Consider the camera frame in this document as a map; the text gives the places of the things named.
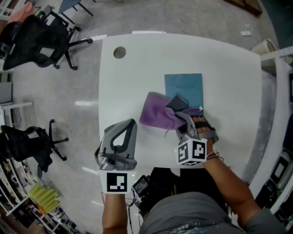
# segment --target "hand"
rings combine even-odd
[[[202,117],[192,117],[192,121],[195,123],[195,125],[196,125],[196,122],[206,122],[205,119]],[[207,132],[210,132],[211,129],[205,127],[205,128],[198,128],[196,131],[197,133],[207,133]],[[208,155],[213,151],[212,145],[213,145],[213,141],[212,141],[212,138],[210,138],[207,140],[207,146],[206,146]]]

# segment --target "black strap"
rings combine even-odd
[[[196,129],[198,128],[211,128],[211,126],[208,124],[208,122],[195,122]]]

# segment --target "black office chair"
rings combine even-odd
[[[69,141],[64,140],[54,141],[52,139],[52,123],[50,120],[49,135],[45,129],[38,127],[29,127],[25,131],[21,131],[9,126],[2,125],[0,133],[0,156],[4,159],[14,158],[21,162],[29,157],[34,157],[38,163],[38,177],[42,178],[42,171],[47,172],[48,166],[52,163],[50,158],[54,151],[63,161],[67,158],[63,157],[55,144]],[[30,138],[29,135],[36,132],[38,137]]]
[[[65,55],[69,67],[72,66],[68,49],[72,46],[92,43],[92,39],[84,39],[70,43],[75,30],[68,27],[68,22],[55,13],[51,13],[55,19],[50,25],[46,25],[44,19],[31,15],[23,23],[9,23],[0,34],[0,57],[4,59],[3,70],[9,70],[21,64],[34,62],[37,66],[44,68],[51,64],[56,69],[60,66],[57,62]],[[41,53],[42,48],[54,49],[50,57]]]

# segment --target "gray t-shirt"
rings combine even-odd
[[[249,234],[283,234],[284,226],[268,209],[256,214],[244,227]],[[243,234],[209,196],[187,192],[159,201],[141,226],[139,234]]]

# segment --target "gray floor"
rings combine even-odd
[[[59,0],[47,0],[58,9]],[[90,17],[78,7],[66,14],[83,31],[74,39],[107,34],[127,34],[133,30],[155,30],[168,33],[207,37],[231,43],[246,49],[256,42],[270,38],[277,45],[271,22],[264,12],[257,19],[222,0],[82,0],[94,14]],[[242,37],[240,32],[253,29],[254,38]],[[68,68],[63,59],[61,68],[39,68],[24,64],[13,74],[14,102],[33,101],[26,107],[22,128],[40,126],[48,129],[49,120],[55,119],[54,136],[69,137],[60,145],[68,160],[62,162],[56,155],[48,173],[43,177],[52,181],[61,192],[61,205],[81,231],[102,233],[103,200],[99,177],[88,172],[96,170],[93,157],[99,138],[98,126],[98,76],[102,41],[81,45],[71,50],[73,63],[78,71]],[[37,165],[29,160],[33,172]],[[151,168],[139,168],[140,174],[150,173]],[[138,211],[131,208],[134,233],[138,233]]]

